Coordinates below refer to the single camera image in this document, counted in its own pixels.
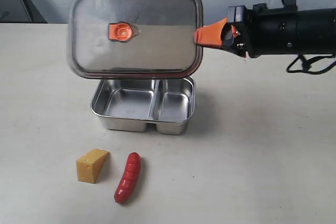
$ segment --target white table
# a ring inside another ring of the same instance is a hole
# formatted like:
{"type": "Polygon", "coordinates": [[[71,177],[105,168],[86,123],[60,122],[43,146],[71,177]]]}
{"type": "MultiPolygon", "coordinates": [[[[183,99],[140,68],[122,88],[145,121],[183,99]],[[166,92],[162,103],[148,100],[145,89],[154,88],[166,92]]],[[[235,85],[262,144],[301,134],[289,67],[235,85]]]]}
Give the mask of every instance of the white table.
{"type": "Polygon", "coordinates": [[[336,70],[287,74],[294,56],[205,50],[181,136],[102,127],[97,80],[66,63],[66,25],[0,25],[0,223],[335,223],[336,70]],[[95,185],[75,160],[111,152],[95,185]],[[113,200],[126,158],[143,173],[113,200]]]}

